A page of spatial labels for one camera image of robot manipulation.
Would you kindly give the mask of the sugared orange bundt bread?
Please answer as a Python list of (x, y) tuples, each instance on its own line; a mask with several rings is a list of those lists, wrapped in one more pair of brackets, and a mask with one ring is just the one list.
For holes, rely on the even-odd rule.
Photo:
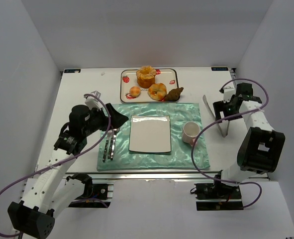
[(151, 66), (142, 66), (136, 71), (137, 83), (140, 87), (147, 89), (155, 84), (156, 69)]

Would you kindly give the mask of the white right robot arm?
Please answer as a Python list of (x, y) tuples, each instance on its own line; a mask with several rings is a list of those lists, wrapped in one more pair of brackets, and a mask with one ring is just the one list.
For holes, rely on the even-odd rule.
[(274, 172), (285, 135), (275, 131), (269, 124), (261, 110), (262, 100), (254, 95), (251, 84), (226, 86), (220, 91), (223, 100), (213, 103), (215, 118), (220, 120), (228, 117), (229, 121), (243, 118), (247, 128), (236, 162), (216, 175), (214, 189), (228, 192), (251, 176)]

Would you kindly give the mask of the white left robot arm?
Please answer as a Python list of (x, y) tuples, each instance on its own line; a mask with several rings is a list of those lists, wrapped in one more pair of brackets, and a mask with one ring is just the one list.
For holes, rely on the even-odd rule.
[(86, 105), (72, 108), (69, 121), (62, 126), (54, 144), (49, 170), (37, 178), (20, 202), (12, 202), (7, 210), (16, 230), (36, 239), (45, 239), (50, 235), (55, 219), (66, 207), (75, 199), (87, 199), (93, 195), (92, 178), (85, 173), (74, 174), (63, 188), (57, 188), (87, 145), (88, 136), (97, 130), (119, 128), (129, 120), (111, 104), (106, 104), (106, 108), (108, 115), (102, 109)]

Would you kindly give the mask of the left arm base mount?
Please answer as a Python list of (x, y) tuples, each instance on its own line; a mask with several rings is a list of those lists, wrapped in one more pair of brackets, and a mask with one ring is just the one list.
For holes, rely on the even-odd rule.
[(70, 203), (70, 208), (108, 208), (113, 197), (114, 185), (111, 183), (93, 182), (93, 178), (85, 173), (67, 176), (66, 183), (78, 180), (85, 185), (84, 193)]

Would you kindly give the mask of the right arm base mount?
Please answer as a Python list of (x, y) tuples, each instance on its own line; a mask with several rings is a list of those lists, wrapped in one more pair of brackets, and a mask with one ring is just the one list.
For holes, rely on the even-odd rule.
[(190, 190), (196, 196), (197, 211), (243, 210), (239, 186), (231, 187), (220, 182), (197, 183)]

